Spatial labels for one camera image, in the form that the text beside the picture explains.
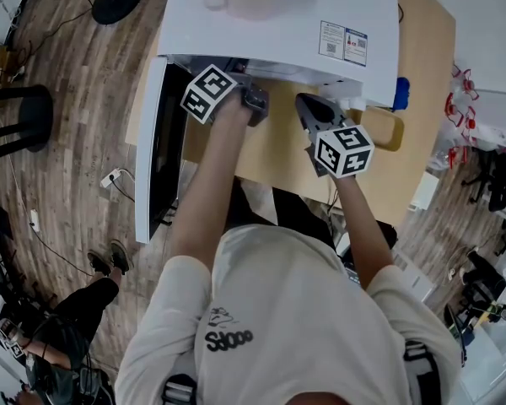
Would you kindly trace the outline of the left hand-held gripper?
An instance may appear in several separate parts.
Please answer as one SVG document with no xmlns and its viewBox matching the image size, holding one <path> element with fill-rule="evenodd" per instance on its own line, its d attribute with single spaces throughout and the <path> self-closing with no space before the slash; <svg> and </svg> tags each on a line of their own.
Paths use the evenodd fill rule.
<svg viewBox="0 0 506 405">
<path fill-rule="evenodd" d="M 215 64 L 204 68 L 186 87 L 180 106 L 201 124 L 213 122 L 214 112 L 233 91 L 242 105 L 252 111 L 249 125 L 257 126 L 268 116 L 269 94 L 246 73 L 224 72 Z"/>
</svg>

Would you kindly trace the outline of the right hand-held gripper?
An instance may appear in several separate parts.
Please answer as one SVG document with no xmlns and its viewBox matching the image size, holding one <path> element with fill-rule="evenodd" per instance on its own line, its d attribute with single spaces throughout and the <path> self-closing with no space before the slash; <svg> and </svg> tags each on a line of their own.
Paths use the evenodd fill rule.
<svg viewBox="0 0 506 405">
<path fill-rule="evenodd" d="M 310 140 L 306 149 L 318 177 L 336 179 L 365 172 L 374 144 L 362 125 L 346 124 L 347 113 L 317 94 L 297 94 L 295 107 Z"/>
</svg>

